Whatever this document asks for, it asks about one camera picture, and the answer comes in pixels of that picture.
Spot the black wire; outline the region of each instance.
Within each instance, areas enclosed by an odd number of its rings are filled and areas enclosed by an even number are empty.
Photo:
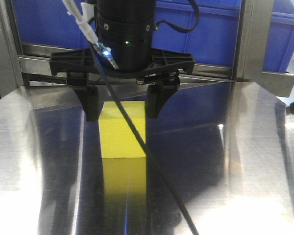
[[[168,177],[166,176],[165,172],[161,169],[160,165],[157,163],[157,161],[155,160],[155,158],[153,157],[152,153],[150,152],[150,150],[148,149],[147,145],[145,144],[144,140],[142,139],[141,135],[139,134],[138,130],[136,129],[134,123],[132,122],[131,118],[129,117],[129,115],[127,114],[127,112],[125,111],[123,105],[121,104],[118,96],[116,95],[116,93],[114,92],[110,82],[108,81],[103,68],[101,66],[101,63],[98,59],[98,55],[97,52],[95,51],[95,49],[93,48],[92,44],[90,42],[88,42],[90,50],[92,52],[93,58],[94,58],[94,62],[95,62],[95,66],[97,67],[102,79],[104,80],[104,83],[106,84],[109,93],[111,94],[114,102],[116,103],[119,111],[121,112],[121,114],[123,115],[123,117],[125,118],[125,121],[127,122],[127,125],[129,126],[129,128],[131,129],[131,131],[133,132],[136,140],[138,141],[139,145],[141,146],[142,150],[145,152],[147,159],[150,161],[151,165],[156,169],[156,171],[159,173],[160,177],[163,179],[163,181],[165,182],[166,186],[168,187],[169,191],[171,192],[173,198],[175,199],[178,207],[180,208],[190,230],[192,231],[193,235],[199,235],[191,217],[190,214],[188,213],[185,205],[183,204],[180,196],[178,195],[177,191],[175,190],[173,184],[171,183],[171,181],[168,179]]]
[[[93,17],[91,17],[89,20],[88,20],[88,24],[91,24],[93,21],[95,20],[95,17],[93,16]]]
[[[181,26],[178,26],[176,24],[171,23],[170,21],[167,20],[161,20],[159,22],[156,23],[156,29],[158,29],[159,24],[161,23],[166,23],[168,26],[170,26],[171,28],[173,28],[174,30],[180,32],[180,33],[189,33],[192,32],[197,25],[199,24],[199,18],[200,18],[200,11],[199,11],[199,7],[196,4],[195,0],[188,0],[188,2],[190,3],[190,5],[192,6],[192,8],[194,9],[195,12],[195,16],[196,16],[196,21],[195,24],[192,28],[183,28]]]

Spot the reflective metal panel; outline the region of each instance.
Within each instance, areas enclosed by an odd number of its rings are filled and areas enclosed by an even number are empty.
[[[146,98],[125,86],[114,86],[123,100]],[[294,235],[294,116],[273,95],[255,83],[185,87],[146,128],[201,235]],[[137,165],[113,167],[70,88],[0,100],[0,234],[191,234],[148,162],[130,187]]]
[[[0,94],[5,96],[23,85],[6,2],[0,0]]]

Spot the blue crate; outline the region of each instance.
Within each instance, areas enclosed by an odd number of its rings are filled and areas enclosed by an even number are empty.
[[[81,0],[75,2],[80,6]],[[13,0],[12,4],[22,42],[87,47],[74,17],[68,16],[61,0]]]
[[[70,48],[87,47],[73,17],[62,1],[13,0],[21,41]],[[191,52],[203,64],[232,66],[240,0],[198,0],[201,19],[189,34],[162,24],[154,33],[153,47]],[[294,2],[275,0],[264,70],[285,72],[294,51]],[[195,20],[187,0],[157,2],[156,20],[166,19],[183,27]]]
[[[213,6],[212,1],[227,5]],[[166,19],[182,27],[191,27],[195,21],[192,7],[177,2],[188,1],[158,1],[156,20]],[[190,52],[202,64],[232,66],[239,4],[240,1],[237,0],[200,1],[200,23],[193,32],[183,34],[161,24],[154,33],[153,47]],[[276,0],[273,10],[264,70],[285,72],[294,51],[294,2]]]

